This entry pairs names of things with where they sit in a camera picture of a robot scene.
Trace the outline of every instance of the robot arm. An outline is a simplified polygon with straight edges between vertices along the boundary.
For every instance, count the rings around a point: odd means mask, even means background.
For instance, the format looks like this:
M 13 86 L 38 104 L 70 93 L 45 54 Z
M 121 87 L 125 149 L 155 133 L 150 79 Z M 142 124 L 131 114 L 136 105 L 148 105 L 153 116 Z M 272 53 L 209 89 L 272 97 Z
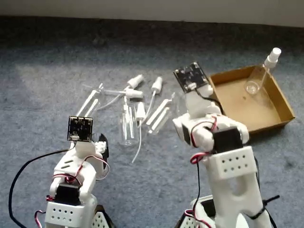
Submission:
M 203 204 L 193 208 L 192 216 L 201 228 L 245 228 L 241 213 L 255 216 L 264 208 L 256 178 L 257 166 L 252 148 L 244 144 L 249 140 L 246 126 L 219 113 L 212 100 L 208 79 L 197 63 L 174 72 L 186 96 L 188 112 L 173 119 L 181 140 L 188 145 L 209 152 L 204 160 L 213 196 L 214 214 L 205 213 Z M 236 191 L 230 181 L 237 182 Z M 254 220 L 256 228 L 271 228 L 266 210 Z
M 78 141 L 75 146 L 71 144 L 71 150 L 54 169 L 47 198 L 46 228 L 112 227 L 108 215 L 96 211 L 99 207 L 92 195 L 96 177 L 105 177 L 109 165 L 107 140 L 103 135 L 99 142 L 90 140 L 91 123 L 91 118 L 70 117 L 68 138 Z

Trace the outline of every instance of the white wall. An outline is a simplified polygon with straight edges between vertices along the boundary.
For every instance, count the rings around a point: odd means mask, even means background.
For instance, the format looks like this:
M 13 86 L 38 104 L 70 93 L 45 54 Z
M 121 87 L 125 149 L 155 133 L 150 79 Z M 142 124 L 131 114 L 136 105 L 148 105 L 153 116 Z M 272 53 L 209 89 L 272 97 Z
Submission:
M 304 27 L 304 0 L 0 0 L 0 15 Z

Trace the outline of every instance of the brown cardboard tray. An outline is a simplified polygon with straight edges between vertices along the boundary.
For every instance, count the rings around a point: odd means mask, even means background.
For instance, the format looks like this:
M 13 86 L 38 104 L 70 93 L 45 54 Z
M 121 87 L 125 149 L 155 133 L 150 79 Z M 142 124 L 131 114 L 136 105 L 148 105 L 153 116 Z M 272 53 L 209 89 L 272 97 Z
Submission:
M 286 125 L 295 115 L 272 75 L 259 94 L 252 96 L 245 91 L 245 81 L 254 68 L 211 75 L 213 96 L 221 102 L 225 115 L 245 124 L 250 133 Z

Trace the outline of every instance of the circuit board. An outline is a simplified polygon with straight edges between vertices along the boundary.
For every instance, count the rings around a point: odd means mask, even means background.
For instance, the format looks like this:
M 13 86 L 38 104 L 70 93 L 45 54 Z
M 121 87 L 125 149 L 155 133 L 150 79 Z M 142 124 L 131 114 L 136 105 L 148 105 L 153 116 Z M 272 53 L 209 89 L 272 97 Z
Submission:
M 93 118 L 70 116 L 68 121 L 67 140 L 92 141 Z
M 198 62 L 193 62 L 189 66 L 176 69 L 173 73 L 184 93 L 189 93 L 208 83 L 208 78 Z

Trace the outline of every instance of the gray carpet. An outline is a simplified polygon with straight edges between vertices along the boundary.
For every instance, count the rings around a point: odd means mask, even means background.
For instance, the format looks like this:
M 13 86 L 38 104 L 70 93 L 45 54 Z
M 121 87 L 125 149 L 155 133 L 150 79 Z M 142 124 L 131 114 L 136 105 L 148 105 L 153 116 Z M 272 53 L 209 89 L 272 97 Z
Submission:
M 302 227 L 304 209 L 304 29 L 260 25 L 142 22 L 94 19 L 0 18 L 0 227 L 9 218 L 8 192 L 17 170 L 30 158 L 68 147 L 68 116 L 88 92 L 81 84 L 123 88 L 144 74 L 147 97 L 157 76 L 164 79 L 159 104 L 180 91 L 172 71 L 197 60 L 210 75 L 260 63 L 272 47 L 282 49 L 275 77 L 296 119 L 283 129 L 252 138 L 260 164 L 261 192 L 281 199 L 268 209 L 278 227 Z M 111 172 L 94 189 L 117 227 L 174 227 L 197 195 L 197 150 L 179 141 L 172 125 L 145 138 L 135 153 L 117 144 L 116 103 L 99 112 L 96 131 L 110 142 Z M 45 209 L 52 170 L 61 155 L 30 165 L 13 197 L 15 216 L 36 227 L 34 211 Z M 210 194 L 201 167 L 202 196 Z

